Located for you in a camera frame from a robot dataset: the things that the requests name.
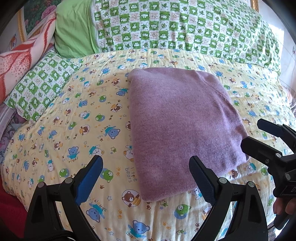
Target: blanket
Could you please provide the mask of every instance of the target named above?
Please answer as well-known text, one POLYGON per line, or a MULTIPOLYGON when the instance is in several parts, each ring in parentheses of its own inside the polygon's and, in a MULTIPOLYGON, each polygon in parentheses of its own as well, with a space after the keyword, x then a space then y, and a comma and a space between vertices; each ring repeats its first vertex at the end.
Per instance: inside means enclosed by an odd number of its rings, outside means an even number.
POLYGON ((191 156, 199 156, 218 176, 247 161, 240 148, 247 133, 217 77, 149 68, 134 69, 128 79, 133 154, 143 200, 159 201, 196 188, 188 166, 191 156))
POLYGON ((40 34, 10 52, 0 54, 0 103, 49 47, 55 31, 56 14, 48 15, 40 34))

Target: red fabric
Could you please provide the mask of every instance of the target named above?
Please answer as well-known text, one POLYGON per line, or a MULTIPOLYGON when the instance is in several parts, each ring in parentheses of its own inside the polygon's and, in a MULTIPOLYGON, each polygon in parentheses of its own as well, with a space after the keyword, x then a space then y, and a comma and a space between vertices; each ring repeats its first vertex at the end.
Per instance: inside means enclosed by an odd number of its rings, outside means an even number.
POLYGON ((0 218, 19 238, 24 237, 27 211, 17 197, 6 193, 0 176, 0 218))

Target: gold frame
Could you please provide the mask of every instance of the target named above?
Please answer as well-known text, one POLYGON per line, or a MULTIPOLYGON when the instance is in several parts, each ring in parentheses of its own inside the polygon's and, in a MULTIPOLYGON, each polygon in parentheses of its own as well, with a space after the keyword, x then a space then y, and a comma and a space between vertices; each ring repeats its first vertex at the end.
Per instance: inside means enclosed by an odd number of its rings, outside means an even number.
POLYGON ((252 9, 255 9, 259 12, 258 0, 250 0, 252 9))

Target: light green pillowcase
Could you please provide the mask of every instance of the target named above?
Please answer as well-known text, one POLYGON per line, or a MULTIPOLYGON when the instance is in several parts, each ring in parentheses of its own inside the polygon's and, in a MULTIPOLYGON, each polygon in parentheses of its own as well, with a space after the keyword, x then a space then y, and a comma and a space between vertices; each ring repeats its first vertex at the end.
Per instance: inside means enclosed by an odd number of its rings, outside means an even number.
POLYGON ((35 124, 80 67, 49 51, 20 80, 4 103, 35 124))
POLYGON ((57 6, 56 51, 65 58, 100 53, 91 18, 92 0, 63 0, 57 6))

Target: red and white blanket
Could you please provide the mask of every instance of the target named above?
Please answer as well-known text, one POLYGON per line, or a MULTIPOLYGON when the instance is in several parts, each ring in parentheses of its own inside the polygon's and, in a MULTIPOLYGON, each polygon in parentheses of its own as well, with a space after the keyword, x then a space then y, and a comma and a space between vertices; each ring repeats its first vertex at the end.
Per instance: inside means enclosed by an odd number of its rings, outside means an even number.
POLYGON ((0 103, 13 90, 22 77, 37 63, 46 50, 52 46, 56 13, 47 16, 41 32, 15 47, 0 54, 0 103))

